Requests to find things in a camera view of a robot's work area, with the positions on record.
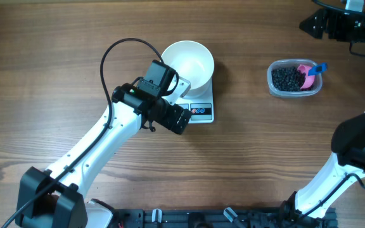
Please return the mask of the pink scoop with blue handle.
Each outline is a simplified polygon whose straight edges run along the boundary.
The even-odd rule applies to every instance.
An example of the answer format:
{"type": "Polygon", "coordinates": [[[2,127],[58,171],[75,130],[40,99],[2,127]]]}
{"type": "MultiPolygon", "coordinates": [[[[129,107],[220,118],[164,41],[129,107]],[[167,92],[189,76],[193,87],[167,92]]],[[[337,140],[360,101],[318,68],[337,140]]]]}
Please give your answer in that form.
{"type": "Polygon", "coordinates": [[[315,76],[319,73],[323,73],[328,69],[326,63],[322,63],[316,66],[299,65],[297,70],[304,76],[304,83],[300,87],[301,90],[310,88],[315,80],[315,76]]]}

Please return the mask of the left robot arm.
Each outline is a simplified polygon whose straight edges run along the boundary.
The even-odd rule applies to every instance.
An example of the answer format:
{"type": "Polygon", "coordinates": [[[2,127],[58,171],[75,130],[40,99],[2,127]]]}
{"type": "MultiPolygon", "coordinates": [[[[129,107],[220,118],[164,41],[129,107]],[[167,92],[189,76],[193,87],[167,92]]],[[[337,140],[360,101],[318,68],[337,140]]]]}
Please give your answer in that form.
{"type": "Polygon", "coordinates": [[[158,87],[143,79],[118,86],[108,108],[87,134],[44,171],[29,168],[21,178],[16,213],[20,227],[113,227],[114,209],[101,201],[85,202],[96,176],[140,129],[153,122],[176,134],[186,128],[190,111],[176,101],[190,83],[158,87]]]}

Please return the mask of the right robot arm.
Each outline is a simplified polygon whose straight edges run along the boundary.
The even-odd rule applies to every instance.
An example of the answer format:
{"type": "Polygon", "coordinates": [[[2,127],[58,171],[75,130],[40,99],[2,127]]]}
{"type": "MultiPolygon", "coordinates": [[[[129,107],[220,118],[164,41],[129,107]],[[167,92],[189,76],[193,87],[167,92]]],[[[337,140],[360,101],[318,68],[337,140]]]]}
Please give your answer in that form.
{"type": "MultiPolygon", "coordinates": [[[[365,12],[323,4],[300,22],[300,29],[316,39],[365,42],[365,12]]],[[[331,139],[331,155],[304,188],[282,202],[274,221],[279,227],[328,227],[330,205],[353,183],[365,177],[365,112],[342,122],[331,139]]]]}

